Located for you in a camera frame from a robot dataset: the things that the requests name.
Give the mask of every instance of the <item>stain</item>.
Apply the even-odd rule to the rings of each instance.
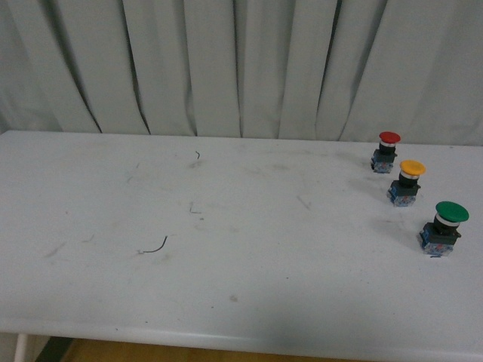
[[[90,239],[87,239],[87,240],[83,240],[81,241],[82,243],[88,243],[89,241],[92,241],[92,239],[94,239],[94,236],[95,234],[92,234],[91,238]]]
[[[266,173],[264,173],[262,169],[259,167],[255,167],[255,168],[243,167],[243,169],[250,175],[266,176]]]
[[[195,225],[195,229],[199,232],[206,232],[208,229],[201,225]]]
[[[161,258],[161,261],[162,262],[167,262],[169,260],[173,259],[173,256],[170,254],[170,253],[166,253],[162,258]]]
[[[312,206],[312,203],[309,202],[309,203],[306,203],[304,200],[302,200],[302,198],[298,195],[297,196],[297,200],[300,201],[300,203],[307,209],[307,210],[310,210],[310,207]]]
[[[59,245],[58,247],[56,247],[55,249],[53,249],[49,254],[47,255],[44,255],[44,258],[50,258],[51,256],[54,256],[55,254],[58,253],[58,251],[60,249],[62,249],[64,246],[66,245],[65,242],[63,242],[61,245]]]
[[[204,164],[204,161],[203,160],[197,160],[197,161],[192,162],[191,164],[189,164],[188,168],[193,170],[195,168],[199,168],[202,164]]]
[[[272,169],[275,170],[275,171],[286,171],[286,170],[290,170],[290,168],[288,168],[284,164],[273,164],[272,165]]]

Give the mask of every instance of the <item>scuff mark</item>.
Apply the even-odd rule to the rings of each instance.
[[[300,203],[307,209],[310,210],[311,203],[309,202],[308,204],[302,200],[302,198],[298,195],[297,200],[300,201]]]
[[[203,160],[197,160],[196,162],[189,164],[188,168],[191,168],[191,169],[198,168],[202,165],[202,163],[203,163]]]
[[[62,249],[64,246],[66,245],[66,242],[63,242],[61,245],[59,245],[58,247],[56,247],[55,249],[53,249],[49,254],[47,255],[44,255],[44,258],[50,258],[51,256],[54,256],[55,254],[57,254],[57,252]]]
[[[92,239],[94,239],[94,236],[95,236],[95,234],[92,234],[90,239],[83,240],[82,243],[88,243],[89,241],[92,241]]]
[[[189,213],[202,213],[201,211],[193,211],[193,203],[189,203]]]

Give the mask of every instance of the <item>red button cap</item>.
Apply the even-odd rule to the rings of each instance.
[[[394,132],[382,132],[379,138],[384,143],[397,143],[401,140],[401,136]]]

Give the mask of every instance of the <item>black wire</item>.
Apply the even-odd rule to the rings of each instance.
[[[166,235],[166,236],[165,236],[165,240],[163,241],[163,245],[161,245],[161,246],[160,246],[158,249],[156,249],[156,250],[151,250],[151,251],[141,251],[141,253],[142,253],[142,254],[144,254],[144,253],[155,253],[156,251],[160,251],[160,250],[163,248],[163,246],[166,244],[166,240],[167,240],[167,239],[168,239],[168,236]]]

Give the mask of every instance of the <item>small wire piece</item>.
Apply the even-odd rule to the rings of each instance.
[[[139,254],[144,254],[144,253],[155,253],[156,251],[160,251],[160,250],[163,248],[163,246],[166,244],[166,240],[167,240],[167,239],[168,239],[168,236],[166,235],[166,236],[165,236],[165,240],[163,241],[163,245],[161,245],[161,246],[160,246],[158,249],[156,249],[156,250],[150,250],[150,251],[141,251],[141,250],[138,250],[137,252],[138,252]]]

